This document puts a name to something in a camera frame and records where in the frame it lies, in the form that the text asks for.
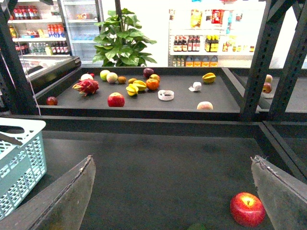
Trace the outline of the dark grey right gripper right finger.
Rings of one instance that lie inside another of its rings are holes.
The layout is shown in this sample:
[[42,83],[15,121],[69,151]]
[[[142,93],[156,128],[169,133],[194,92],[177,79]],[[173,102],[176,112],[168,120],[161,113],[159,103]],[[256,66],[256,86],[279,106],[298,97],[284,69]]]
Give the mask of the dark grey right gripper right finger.
[[266,213],[276,230],[307,228],[307,184],[256,155],[251,171]]

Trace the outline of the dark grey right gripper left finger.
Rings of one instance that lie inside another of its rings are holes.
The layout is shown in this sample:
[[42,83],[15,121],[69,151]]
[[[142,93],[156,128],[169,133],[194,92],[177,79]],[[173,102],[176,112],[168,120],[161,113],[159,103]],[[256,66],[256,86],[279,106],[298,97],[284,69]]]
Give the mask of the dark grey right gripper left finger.
[[91,155],[0,222],[2,230],[78,230],[94,185]]

